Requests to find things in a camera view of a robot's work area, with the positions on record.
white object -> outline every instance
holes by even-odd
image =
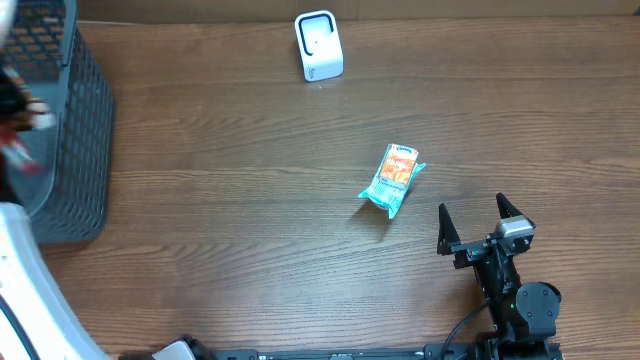
[[[180,340],[153,354],[155,360],[196,360],[189,345]]]
[[[305,13],[296,18],[296,37],[307,81],[339,76],[344,70],[342,45],[336,18],[327,10]]]
[[[60,293],[24,209],[0,203],[0,359],[108,360]],[[177,341],[156,360],[195,360]]]
[[[13,15],[16,12],[17,0],[0,0],[0,48],[9,35],[13,25]]]

teal snack bag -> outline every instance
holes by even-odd
[[[371,185],[358,195],[389,212],[393,219],[404,200],[413,178],[427,164],[417,164],[418,151],[408,146],[389,144]]]

wooden table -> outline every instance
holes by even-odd
[[[339,26],[319,83],[288,23],[82,27],[118,101],[108,224],[44,253],[96,341],[442,342],[482,299],[436,254],[438,205],[477,240],[502,191],[538,225],[516,264],[562,291],[566,358],[640,357],[638,18]],[[356,199],[390,142],[429,163],[392,222]]]

mesh basket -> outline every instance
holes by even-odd
[[[115,103],[76,29],[73,0],[21,0],[5,62],[58,123],[19,134],[45,171],[9,182],[31,216],[38,243],[93,239],[104,227]]]

black cable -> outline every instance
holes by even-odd
[[[20,325],[18,318],[13,313],[13,311],[11,311],[9,304],[7,304],[2,295],[0,295],[0,312],[4,313],[4,316],[7,318],[7,320],[9,320],[9,324],[11,324],[11,326],[13,327],[13,331],[15,331],[18,339],[20,340],[20,342],[22,342],[22,346],[27,352],[27,355],[29,355],[29,358],[31,360],[40,360],[36,349],[33,347],[31,340],[29,340],[29,336],[27,336],[27,332],[24,331],[24,328],[22,327],[22,325]]]
[[[476,310],[474,310],[471,314],[467,315],[466,318],[462,319],[462,321],[460,321],[460,323],[458,323],[458,325],[456,325],[456,327],[454,327],[453,330],[451,330],[451,333],[449,334],[449,336],[447,336],[447,340],[444,342],[444,345],[442,345],[440,360],[445,360],[444,358],[447,354],[447,348],[449,347],[451,340],[453,340],[453,337],[456,336],[458,331],[460,331],[460,329],[462,329],[462,327],[465,326],[469,321],[473,320],[473,318],[478,316],[478,314],[480,314],[482,310],[486,309],[487,306],[489,306],[488,301],[484,303],[482,306],[480,306],[479,308],[477,308]]]

